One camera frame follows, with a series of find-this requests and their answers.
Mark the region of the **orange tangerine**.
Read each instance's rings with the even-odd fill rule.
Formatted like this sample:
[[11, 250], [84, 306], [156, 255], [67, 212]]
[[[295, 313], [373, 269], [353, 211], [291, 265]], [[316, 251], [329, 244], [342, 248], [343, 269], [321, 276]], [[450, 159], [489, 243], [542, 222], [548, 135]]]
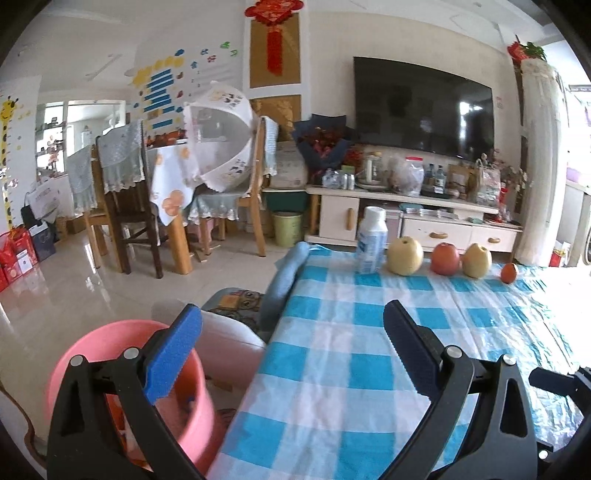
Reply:
[[514, 263], [508, 263], [503, 266], [501, 273], [500, 273], [500, 280], [504, 284], [512, 284], [518, 275], [518, 269]]

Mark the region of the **pink plastic basin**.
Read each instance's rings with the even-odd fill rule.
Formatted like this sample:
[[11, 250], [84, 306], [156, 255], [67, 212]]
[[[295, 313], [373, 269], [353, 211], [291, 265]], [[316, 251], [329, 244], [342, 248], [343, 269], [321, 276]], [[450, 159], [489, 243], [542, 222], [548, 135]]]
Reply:
[[[120, 320], [103, 325], [82, 336], [57, 361], [46, 388], [46, 411], [51, 416], [60, 384], [70, 359], [80, 354], [88, 361], [117, 358], [129, 347], [142, 347], [151, 335], [167, 326], [153, 320]], [[173, 387], [156, 408], [170, 431], [201, 473], [206, 473], [219, 449], [223, 431], [209, 395], [204, 369], [192, 351]]]

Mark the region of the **black television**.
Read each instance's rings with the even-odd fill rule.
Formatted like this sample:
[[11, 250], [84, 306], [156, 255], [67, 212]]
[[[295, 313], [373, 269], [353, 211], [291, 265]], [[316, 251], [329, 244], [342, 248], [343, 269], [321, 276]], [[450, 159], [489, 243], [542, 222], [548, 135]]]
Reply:
[[363, 144], [430, 152], [470, 162], [494, 147], [493, 92], [420, 65], [356, 57], [356, 134]]

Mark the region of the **large yellow pear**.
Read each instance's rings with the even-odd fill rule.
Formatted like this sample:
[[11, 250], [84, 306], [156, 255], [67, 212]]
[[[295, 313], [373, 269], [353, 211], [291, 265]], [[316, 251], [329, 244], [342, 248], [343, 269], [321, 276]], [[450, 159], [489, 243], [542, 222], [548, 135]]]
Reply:
[[394, 274], [410, 276], [422, 266], [424, 251], [422, 245], [412, 237], [394, 239], [388, 246], [387, 267]]

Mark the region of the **green trash bin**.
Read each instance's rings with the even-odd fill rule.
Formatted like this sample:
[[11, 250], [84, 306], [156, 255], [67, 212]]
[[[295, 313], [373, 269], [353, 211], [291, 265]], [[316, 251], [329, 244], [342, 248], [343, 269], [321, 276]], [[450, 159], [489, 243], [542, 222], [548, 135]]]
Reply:
[[297, 212], [273, 212], [273, 230], [276, 244], [291, 248], [303, 240], [303, 215]]

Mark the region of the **white mesh food cover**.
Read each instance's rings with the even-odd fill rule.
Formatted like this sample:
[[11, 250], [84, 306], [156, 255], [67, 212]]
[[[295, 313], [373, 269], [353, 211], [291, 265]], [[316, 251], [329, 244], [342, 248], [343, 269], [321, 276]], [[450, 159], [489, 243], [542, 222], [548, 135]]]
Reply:
[[197, 161], [198, 184], [225, 192], [249, 179], [259, 117], [242, 91], [212, 81], [208, 90], [184, 105], [183, 120], [190, 156]]

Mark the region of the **light wooden dining table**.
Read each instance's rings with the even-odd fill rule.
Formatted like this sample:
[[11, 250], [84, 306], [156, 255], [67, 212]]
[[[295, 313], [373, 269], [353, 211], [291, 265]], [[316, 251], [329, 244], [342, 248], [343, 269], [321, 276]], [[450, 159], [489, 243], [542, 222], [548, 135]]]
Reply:
[[175, 271], [187, 275], [192, 271], [184, 227], [184, 211], [191, 204], [195, 189], [206, 185], [198, 173], [197, 159], [187, 143], [147, 150], [149, 199], [171, 242]]

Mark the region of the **white TV cabinet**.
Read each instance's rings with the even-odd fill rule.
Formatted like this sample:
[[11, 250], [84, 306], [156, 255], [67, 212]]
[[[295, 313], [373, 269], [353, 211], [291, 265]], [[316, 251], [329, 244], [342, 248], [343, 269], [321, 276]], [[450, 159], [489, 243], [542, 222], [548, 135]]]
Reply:
[[390, 241], [409, 236], [427, 252], [447, 242], [461, 253], [479, 243], [493, 253], [510, 254], [522, 233], [519, 225], [494, 222], [496, 208], [467, 201], [311, 185], [305, 187], [305, 192], [310, 195], [311, 211], [304, 238], [311, 243], [355, 247], [369, 206], [386, 210]]

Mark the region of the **red Chinese knot decoration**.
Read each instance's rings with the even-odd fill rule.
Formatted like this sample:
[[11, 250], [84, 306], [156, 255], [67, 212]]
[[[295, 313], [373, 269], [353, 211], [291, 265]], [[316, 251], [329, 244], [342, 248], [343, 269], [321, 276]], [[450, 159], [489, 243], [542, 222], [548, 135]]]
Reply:
[[301, 82], [300, 18], [304, 1], [256, 1], [245, 9], [250, 31], [250, 86]]

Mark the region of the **dark flower bouquet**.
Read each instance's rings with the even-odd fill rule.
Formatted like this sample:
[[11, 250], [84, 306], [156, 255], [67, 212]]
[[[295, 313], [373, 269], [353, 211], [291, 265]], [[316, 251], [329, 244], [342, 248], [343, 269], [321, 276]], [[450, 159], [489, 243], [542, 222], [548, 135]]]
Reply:
[[308, 184], [320, 185], [325, 171], [341, 169], [356, 132], [348, 126], [346, 115], [312, 114], [294, 123], [291, 138], [308, 169]]

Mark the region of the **light wooden chair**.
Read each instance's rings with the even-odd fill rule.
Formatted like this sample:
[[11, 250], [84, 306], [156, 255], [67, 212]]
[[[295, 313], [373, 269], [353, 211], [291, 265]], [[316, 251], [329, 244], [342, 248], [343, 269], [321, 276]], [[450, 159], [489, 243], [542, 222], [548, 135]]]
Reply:
[[193, 194], [189, 208], [188, 221], [198, 226], [198, 247], [194, 250], [199, 260], [205, 260], [214, 248], [211, 240], [209, 223], [218, 229], [218, 237], [225, 239], [225, 222], [238, 221], [239, 209], [245, 208], [252, 220], [252, 231], [256, 240], [257, 255], [266, 257], [266, 240], [264, 240], [262, 223], [263, 170], [266, 162], [266, 139], [276, 141], [279, 126], [269, 117], [259, 118], [259, 125], [254, 136], [252, 150], [252, 171], [249, 178], [226, 192], [214, 192], [207, 187], [198, 187]]

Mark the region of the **white stool cushion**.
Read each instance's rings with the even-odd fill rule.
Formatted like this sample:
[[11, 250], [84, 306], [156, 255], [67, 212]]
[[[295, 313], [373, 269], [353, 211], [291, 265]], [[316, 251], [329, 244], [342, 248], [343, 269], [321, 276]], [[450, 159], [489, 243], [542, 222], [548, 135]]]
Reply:
[[[185, 305], [177, 299], [158, 301], [152, 305], [152, 319], [165, 324], [167, 329]], [[263, 360], [266, 343], [245, 324], [200, 311], [202, 330], [192, 351], [197, 352], [205, 381], [211, 379], [245, 390]]]

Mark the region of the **small yellow pear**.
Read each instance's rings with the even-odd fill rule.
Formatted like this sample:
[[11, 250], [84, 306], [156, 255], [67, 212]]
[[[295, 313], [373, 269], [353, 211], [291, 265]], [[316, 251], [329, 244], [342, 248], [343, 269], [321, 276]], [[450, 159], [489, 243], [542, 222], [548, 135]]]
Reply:
[[489, 272], [491, 265], [490, 250], [479, 243], [470, 245], [462, 258], [463, 273], [473, 279], [483, 278]]

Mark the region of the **dark wooden chair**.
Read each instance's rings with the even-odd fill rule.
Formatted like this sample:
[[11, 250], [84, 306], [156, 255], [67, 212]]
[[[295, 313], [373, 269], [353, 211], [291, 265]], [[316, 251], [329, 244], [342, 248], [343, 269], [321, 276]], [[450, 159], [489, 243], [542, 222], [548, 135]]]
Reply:
[[151, 252], [155, 276], [162, 278], [157, 219], [152, 211], [148, 192], [142, 122], [135, 120], [98, 136], [95, 149], [101, 168], [111, 238], [121, 271], [125, 274], [131, 272], [128, 247], [143, 245]]

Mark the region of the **red apple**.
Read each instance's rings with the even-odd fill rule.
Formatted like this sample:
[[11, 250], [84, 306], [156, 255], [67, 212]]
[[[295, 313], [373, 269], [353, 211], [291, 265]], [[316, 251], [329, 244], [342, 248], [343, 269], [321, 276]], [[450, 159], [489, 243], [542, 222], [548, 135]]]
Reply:
[[431, 254], [431, 270], [438, 275], [453, 276], [460, 269], [461, 257], [457, 247], [448, 242], [439, 243]]

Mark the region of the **white yogurt bottle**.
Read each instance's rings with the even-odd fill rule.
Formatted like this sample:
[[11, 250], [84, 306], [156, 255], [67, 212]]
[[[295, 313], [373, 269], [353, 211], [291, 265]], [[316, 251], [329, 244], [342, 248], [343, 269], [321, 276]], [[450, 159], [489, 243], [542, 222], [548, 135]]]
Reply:
[[356, 243], [356, 272], [373, 274], [381, 268], [387, 238], [386, 210], [367, 206], [363, 211]]

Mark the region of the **white air conditioner tower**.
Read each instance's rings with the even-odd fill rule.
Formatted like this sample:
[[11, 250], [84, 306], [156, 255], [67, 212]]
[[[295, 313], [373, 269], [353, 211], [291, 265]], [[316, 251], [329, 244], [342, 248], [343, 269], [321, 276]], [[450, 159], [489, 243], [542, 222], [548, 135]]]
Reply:
[[547, 267], [557, 238], [567, 172], [567, 108], [560, 76], [548, 63], [521, 63], [527, 139], [527, 177], [521, 218], [523, 231], [515, 258]]

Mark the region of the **red gift boxes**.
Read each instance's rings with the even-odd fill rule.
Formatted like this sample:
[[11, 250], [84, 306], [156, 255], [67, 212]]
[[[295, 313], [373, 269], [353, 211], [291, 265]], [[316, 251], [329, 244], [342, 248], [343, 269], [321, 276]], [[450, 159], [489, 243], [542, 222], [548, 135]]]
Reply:
[[5, 290], [38, 264], [32, 237], [24, 226], [1, 235], [0, 264], [0, 291]]

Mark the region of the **blue checkered tablecloth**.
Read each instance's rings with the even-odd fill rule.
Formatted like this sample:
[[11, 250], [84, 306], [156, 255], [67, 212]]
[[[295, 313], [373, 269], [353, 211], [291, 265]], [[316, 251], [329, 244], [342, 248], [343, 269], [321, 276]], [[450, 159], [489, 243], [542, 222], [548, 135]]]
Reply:
[[523, 376], [588, 366], [588, 272], [520, 267], [505, 284], [500, 271], [361, 275], [353, 254], [312, 248], [208, 477], [379, 477], [429, 405], [384, 329], [393, 300], [444, 344], [484, 360], [511, 355]]

